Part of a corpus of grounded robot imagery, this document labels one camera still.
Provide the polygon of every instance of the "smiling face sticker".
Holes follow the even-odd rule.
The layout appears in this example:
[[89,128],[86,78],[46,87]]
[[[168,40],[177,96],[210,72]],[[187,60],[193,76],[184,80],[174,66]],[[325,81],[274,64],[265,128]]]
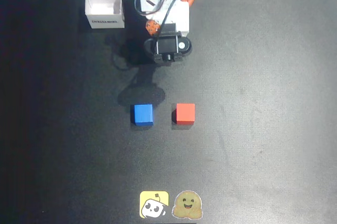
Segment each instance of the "smiling face sticker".
[[179,219],[197,220],[202,218],[202,203],[194,191],[183,191],[175,199],[172,215]]

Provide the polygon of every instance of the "black mat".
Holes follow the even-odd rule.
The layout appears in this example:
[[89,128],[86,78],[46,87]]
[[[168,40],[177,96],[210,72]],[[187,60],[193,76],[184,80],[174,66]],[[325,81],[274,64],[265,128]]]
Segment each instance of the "black mat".
[[[133,0],[126,29],[100,31],[84,0],[0,2],[1,223],[187,222],[141,219],[144,190],[171,209],[197,192],[190,222],[335,223],[337,0],[197,0],[193,53],[161,67]],[[179,102],[196,104],[188,130]],[[132,127],[135,103],[152,128]]]

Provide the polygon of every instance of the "wooden block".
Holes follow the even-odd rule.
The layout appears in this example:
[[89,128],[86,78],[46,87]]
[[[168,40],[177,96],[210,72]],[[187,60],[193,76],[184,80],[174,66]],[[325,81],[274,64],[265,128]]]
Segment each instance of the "wooden block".
[[177,104],[177,125],[193,125],[195,121],[195,104]]
[[135,105],[135,124],[137,126],[153,125],[153,107],[151,104]]

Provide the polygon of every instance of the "robot cartoon sticker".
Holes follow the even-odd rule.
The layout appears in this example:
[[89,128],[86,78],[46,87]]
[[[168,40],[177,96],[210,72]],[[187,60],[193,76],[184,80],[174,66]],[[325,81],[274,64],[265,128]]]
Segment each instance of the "robot cartoon sticker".
[[140,197],[140,216],[158,218],[166,214],[169,194],[166,191],[143,191]]
[[183,191],[175,199],[172,215],[179,219],[198,220],[202,218],[200,196],[194,191]]

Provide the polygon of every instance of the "open box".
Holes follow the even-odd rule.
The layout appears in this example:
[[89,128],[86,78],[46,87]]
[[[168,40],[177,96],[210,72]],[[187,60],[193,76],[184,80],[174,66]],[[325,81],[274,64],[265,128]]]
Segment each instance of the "open box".
[[91,28],[124,28],[122,0],[85,0]]

